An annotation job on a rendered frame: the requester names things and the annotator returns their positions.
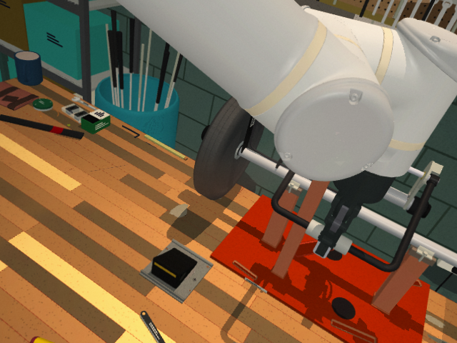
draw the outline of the wooden tabletop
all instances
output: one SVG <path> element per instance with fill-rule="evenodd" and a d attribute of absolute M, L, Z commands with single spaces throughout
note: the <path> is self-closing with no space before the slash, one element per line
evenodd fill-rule
<path fill-rule="evenodd" d="M 7 82 L 54 108 L 0 114 L 83 131 L 60 110 L 73 94 Z M 115 117 L 81 140 L 0 121 L 0 341 L 154 342 L 146 310 L 166 342 L 340 342 L 210 258 L 258 195 L 236 185 L 211 201 L 194 163 Z M 183 304 L 139 274 L 172 239 L 214 263 Z M 431 291 L 428 310 L 447 326 L 426 322 L 424 341 L 457 342 L 455 304 Z"/>

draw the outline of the teal bucket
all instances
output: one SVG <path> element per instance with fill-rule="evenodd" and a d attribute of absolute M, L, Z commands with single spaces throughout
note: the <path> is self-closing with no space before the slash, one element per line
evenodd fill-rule
<path fill-rule="evenodd" d="M 140 110 L 143 108 L 144 81 L 143 76 L 141 78 Z M 95 106 L 174 149 L 179 117 L 178 93 L 173 89 L 169 107 L 165 109 L 166 95 L 170 85 L 164 83 L 159 107 L 157 111 L 154 111 L 158 87 L 159 79 L 148 76 L 144 112 L 138 111 L 139 75 L 133 74 L 130 111 L 130 74 L 124 74 L 124 108 L 113 105 L 111 78 L 107 77 L 99 83 L 95 90 Z"/>

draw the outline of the brown cardboard box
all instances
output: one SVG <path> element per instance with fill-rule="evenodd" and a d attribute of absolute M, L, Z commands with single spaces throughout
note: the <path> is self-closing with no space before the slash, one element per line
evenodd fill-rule
<path fill-rule="evenodd" d="M 0 0 L 0 39 L 22 50 L 29 50 L 24 4 L 43 0 Z"/>

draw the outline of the blue cup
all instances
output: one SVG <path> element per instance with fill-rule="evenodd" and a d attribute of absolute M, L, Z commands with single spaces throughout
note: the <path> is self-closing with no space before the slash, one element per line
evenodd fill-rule
<path fill-rule="evenodd" d="M 14 54 L 17 80 L 26 86 L 36 86 L 43 82 L 41 57 L 33 51 L 20 51 Z"/>

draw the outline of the red base plate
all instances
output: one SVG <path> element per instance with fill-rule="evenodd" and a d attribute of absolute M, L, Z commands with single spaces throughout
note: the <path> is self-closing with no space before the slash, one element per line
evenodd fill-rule
<path fill-rule="evenodd" d="M 322 259 L 313 253 L 317 241 L 308 235 L 302 243 L 309 244 L 300 246 L 287 275 L 281 279 L 271 270 L 293 222 L 288 223 L 281 243 L 274 249 L 261 242 L 272 213 L 271 199 L 260 197 L 211 257 L 247 277 L 233 265 L 236 260 L 257 275 L 255 283 L 268 294 L 344 342 L 422 342 L 429 284 L 416 283 L 419 287 L 411 287 L 391 313 L 385 314 L 371 306 L 371 300 L 389 273 L 352 254 L 343 255 L 338 261 Z M 355 307 L 353 319 L 342 319 L 333 311 L 331 302 L 337 297 Z"/>

